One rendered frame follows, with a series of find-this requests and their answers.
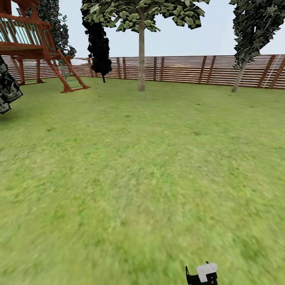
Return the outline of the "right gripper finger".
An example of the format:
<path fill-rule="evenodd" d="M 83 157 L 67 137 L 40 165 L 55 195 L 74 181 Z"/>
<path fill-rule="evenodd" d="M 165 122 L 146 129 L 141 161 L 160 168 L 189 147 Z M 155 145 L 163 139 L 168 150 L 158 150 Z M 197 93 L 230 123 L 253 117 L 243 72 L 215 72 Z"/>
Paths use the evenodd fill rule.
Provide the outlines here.
<path fill-rule="evenodd" d="M 187 268 L 186 268 L 186 280 L 187 280 L 187 282 L 188 282 L 189 285 L 192 285 L 191 282 L 190 282 L 190 277 L 191 277 L 191 276 L 198 276 L 198 278 L 199 278 L 199 275 L 198 275 L 198 274 L 197 274 L 197 275 L 189 275 L 189 273 L 188 273 L 188 271 L 187 271 Z"/>

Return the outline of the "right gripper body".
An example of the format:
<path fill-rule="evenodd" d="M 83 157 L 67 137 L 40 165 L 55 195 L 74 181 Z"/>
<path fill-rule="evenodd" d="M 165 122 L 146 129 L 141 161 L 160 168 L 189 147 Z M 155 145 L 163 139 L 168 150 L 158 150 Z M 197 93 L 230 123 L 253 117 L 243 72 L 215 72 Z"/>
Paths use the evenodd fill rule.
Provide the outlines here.
<path fill-rule="evenodd" d="M 192 285 L 218 285 L 216 281 L 216 275 L 214 273 L 206 274 L 207 282 L 200 282 L 198 276 L 191 276 L 190 282 Z"/>

